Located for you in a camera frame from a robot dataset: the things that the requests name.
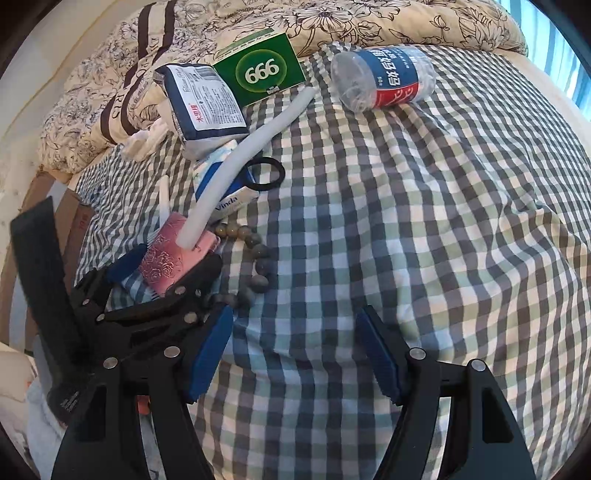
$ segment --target wooden bead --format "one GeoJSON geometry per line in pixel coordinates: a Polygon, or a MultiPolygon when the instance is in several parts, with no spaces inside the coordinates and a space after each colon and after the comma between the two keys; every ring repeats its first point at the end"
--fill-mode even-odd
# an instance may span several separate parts
{"type": "Polygon", "coordinates": [[[255,272],[259,275],[267,276],[271,272],[272,263],[268,258],[259,258],[255,261],[255,272]]]}
{"type": "Polygon", "coordinates": [[[219,238],[224,238],[226,236],[226,227],[227,225],[225,223],[218,223],[215,227],[214,233],[219,238]]]}
{"type": "Polygon", "coordinates": [[[207,301],[209,308],[212,308],[216,303],[223,302],[223,295],[221,293],[215,293],[207,301]]]}
{"type": "Polygon", "coordinates": [[[228,236],[228,238],[236,238],[238,236],[238,229],[240,228],[240,225],[238,225],[235,222],[229,223],[228,226],[226,227],[226,234],[228,236]]]}
{"type": "Polygon", "coordinates": [[[248,289],[238,290],[236,297],[238,298],[238,306],[242,309],[248,310],[254,302],[253,294],[248,289]]]}
{"type": "Polygon", "coordinates": [[[248,248],[254,248],[255,245],[258,245],[262,242],[262,238],[258,233],[251,233],[244,239],[244,243],[248,248]]]}
{"type": "Polygon", "coordinates": [[[238,229],[238,238],[240,240],[246,240],[251,235],[252,231],[247,226],[241,226],[238,229]]]}
{"type": "Polygon", "coordinates": [[[238,307],[238,298],[233,293],[226,293],[225,295],[223,295],[222,302],[224,302],[232,309],[238,307]]]}
{"type": "Polygon", "coordinates": [[[269,291],[269,281],[262,275],[255,275],[251,278],[250,288],[254,293],[265,293],[269,291]]]}
{"type": "Polygon", "coordinates": [[[269,248],[264,244],[255,245],[252,249],[252,257],[256,260],[258,258],[267,258],[269,256],[269,248]]]}

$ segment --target green 666 box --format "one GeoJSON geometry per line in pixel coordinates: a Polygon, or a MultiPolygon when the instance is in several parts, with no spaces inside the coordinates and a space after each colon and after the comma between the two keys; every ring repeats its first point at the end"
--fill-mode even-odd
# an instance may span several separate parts
{"type": "Polygon", "coordinates": [[[241,107],[306,79],[287,35],[273,28],[254,32],[221,49],[213,68],[241,107]]]}

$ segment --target pink floral case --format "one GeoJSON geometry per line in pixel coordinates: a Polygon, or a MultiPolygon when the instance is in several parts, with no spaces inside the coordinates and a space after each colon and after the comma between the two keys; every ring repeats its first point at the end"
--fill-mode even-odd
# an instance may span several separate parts
{"type": "Polygon", "coordinates": [[[172,212],[139,266],[147,284],[161,297],[220,243],[215,234],[205,230],[193,250],[180,248],[175,240],[186,220],[180,213],[172,212]]]}

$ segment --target blue cloth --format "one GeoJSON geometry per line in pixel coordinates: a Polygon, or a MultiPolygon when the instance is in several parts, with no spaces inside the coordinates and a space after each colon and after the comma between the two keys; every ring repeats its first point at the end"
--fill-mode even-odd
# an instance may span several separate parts
{"type": "Polygon", "coordinates": [[[528,0],[497,0],[521,26],[529,59],[591,119],[591,80],[556,26],[528,0]]]}

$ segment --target white foam tube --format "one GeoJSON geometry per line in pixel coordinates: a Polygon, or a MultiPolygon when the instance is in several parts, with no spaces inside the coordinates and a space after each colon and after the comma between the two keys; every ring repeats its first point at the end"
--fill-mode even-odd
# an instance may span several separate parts
{"type": "Polygon", "coordinates": [[[294,101],[273,120],[255,130],[246,137],[222,162],[222,165],[209,180],[205,190],[199,197],[197,204],[189,218],[178,233],[177,245],[185,249],[193,249],[205,230],[207,221],[223,194],[230,187],[240,170],[246,163],[259,153],[265,145],[279,132],[300,116],[310,101],[314,98],[316,89],[304,88],[294,101]]]}
{"type": "Polygon", "coordinates": [[[164,226],[170,215],[170,195],[168,194],[168,175],[160,178],[160,192],[158,195],[158,207],[160,208],[160,228],[164,226]]]}

